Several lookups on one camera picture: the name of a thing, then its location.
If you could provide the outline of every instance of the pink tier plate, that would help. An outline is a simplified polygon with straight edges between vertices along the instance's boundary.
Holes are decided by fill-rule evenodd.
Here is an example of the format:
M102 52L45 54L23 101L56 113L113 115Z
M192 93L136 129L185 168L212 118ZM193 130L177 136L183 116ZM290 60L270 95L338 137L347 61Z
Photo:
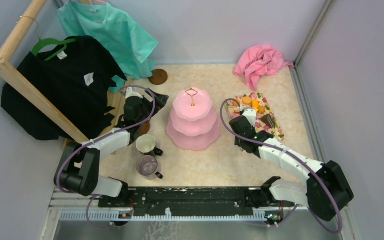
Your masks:
M217 112L212 108L206 117L197 121L187 121L177 116L176 110L173 108L170 118L176 131L188 137L195 137L206 134L213 128L214 123L217 121Z
M213 101L211 101L210 95L204 90L193 87L198 93L193 96L193 102L195 106L192 106L192 98L186 91L181 91L177 95L173 102L173 107L176 110L176 114L184 120L194 122L205 118L210 110L213 108ZM188 91L189 94L193 95L194 91Z
M201 151L206 149L210 144L214 143L219 138L220 124L220 117L217 116L217 121L209 132L198 136L186 136L175 130L172 119L169 117L166 130L168 136L178 147L182 149Z

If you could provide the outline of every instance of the teal t-shirt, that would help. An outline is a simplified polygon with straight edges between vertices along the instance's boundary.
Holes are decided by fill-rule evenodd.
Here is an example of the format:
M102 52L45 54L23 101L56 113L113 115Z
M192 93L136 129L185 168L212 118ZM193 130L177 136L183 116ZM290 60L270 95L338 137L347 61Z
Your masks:
M132 79L151 77L156 62L147 60L158 45L147 31L127 13L111 6L85 5L69 1L58 10L58 17L68 36L91 36L112 55L124 74ZM112 79L118 91L125 81L118 76Z

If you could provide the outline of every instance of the shirt sleeve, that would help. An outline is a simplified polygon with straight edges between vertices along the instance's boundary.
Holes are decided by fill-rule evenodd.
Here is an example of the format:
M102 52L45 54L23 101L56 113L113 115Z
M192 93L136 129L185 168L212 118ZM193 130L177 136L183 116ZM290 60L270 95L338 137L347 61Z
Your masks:
M130 39L134 56L142 64L158 45L158 41L145 29L130 19Z

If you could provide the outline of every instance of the clothing label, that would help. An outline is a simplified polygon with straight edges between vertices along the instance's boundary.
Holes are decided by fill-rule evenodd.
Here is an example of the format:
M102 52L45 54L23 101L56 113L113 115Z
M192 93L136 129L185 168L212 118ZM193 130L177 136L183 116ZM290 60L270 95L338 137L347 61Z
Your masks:
M68 55L67 55L64 51L61 51L61 52L58 53L56 56L59 58L59 60L63 60L63 59L65 59L66 57L68 57Z
M94 73L91 72L91 73L84 75L84 82L86 83L86 86L88 86L88 87L91 84L93 84L94 83Z

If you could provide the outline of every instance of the pink towel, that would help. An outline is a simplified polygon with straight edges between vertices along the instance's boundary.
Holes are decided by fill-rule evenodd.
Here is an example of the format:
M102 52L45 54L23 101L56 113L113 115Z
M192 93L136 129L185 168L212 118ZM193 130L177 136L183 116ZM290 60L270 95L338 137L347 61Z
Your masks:
M248 48L240 57L234 69L236 76L245 76L246 85L253 91L263 75L273 76L285 66L294 67L291 61L284 61L282 53L270 45L256 45Z

